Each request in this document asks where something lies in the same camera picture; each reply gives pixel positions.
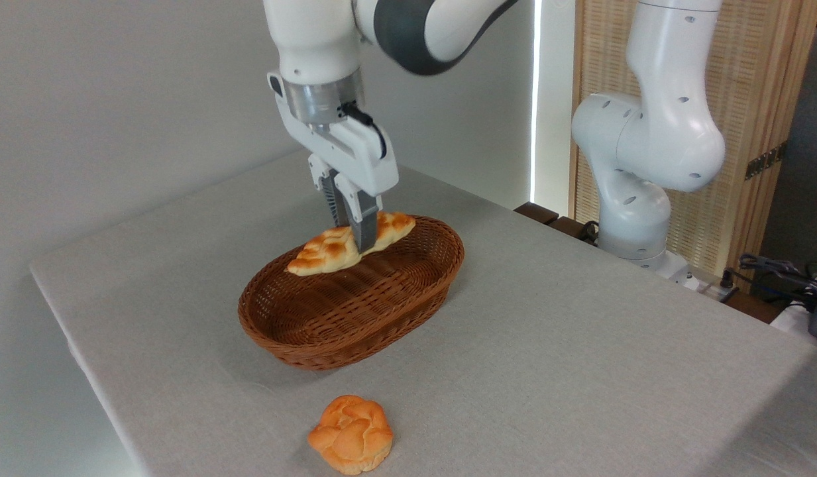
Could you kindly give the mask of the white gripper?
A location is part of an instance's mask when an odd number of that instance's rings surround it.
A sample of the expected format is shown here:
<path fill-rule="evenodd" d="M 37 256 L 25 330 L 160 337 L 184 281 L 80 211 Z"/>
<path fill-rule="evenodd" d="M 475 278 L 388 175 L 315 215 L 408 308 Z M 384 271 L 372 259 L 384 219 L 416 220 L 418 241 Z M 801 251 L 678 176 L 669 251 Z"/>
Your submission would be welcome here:
<path fill-rule="evenodd" d="M 390 139 L 354 118 L 333 122 L 324 131 L 308 126 L 290 111 L 290 85 L 277 72 L 268 77 L 285 128 L 313 153 L 308 159 L 311 176 L 325 196 L 335 226 L 350 227 L 358 252 L 366 253 L 377 241 L 377 195 L 399 181 L 391 149 L 382 154 L 382 140 L 390 147 Z"/>

